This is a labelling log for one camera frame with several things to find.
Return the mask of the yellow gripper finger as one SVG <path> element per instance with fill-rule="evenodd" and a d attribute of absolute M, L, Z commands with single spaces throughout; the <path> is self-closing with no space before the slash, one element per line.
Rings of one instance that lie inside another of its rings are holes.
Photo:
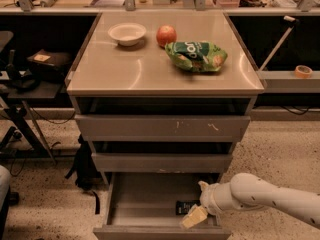
<path fill-rule="evenodd" d="M 184 229 L 190 229 L 207 219 L 208 212 L 200 205 L 193 205 L 189 212 L 183 217 L 180 226 Z"/>

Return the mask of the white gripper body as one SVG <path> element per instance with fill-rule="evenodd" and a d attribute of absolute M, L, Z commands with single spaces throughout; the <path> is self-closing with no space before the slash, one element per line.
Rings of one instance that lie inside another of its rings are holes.
<path fill-rule="evenodd" d="M 199 181 L 198 185 L 201 189 L 201 195 L 199 198 L 201 206 L 210 215 L 219 213 L 220 208 L 218 207 L 214 196 L 218 183 L 208 184 L 207 182 Z"/>

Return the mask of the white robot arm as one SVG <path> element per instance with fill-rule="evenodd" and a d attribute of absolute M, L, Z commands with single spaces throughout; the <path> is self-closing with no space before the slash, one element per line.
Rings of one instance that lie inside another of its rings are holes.
<path fill-rule="evenodd" d="M 253 174 L 239 173 L 227 183 L 198 182 L 200 204 L 193 205 L 180 225 L 190 229 L 208 215 L 227 210 L 251 211 L 271 207 L 320 228 L 320 195 L 273 185 Z"/>

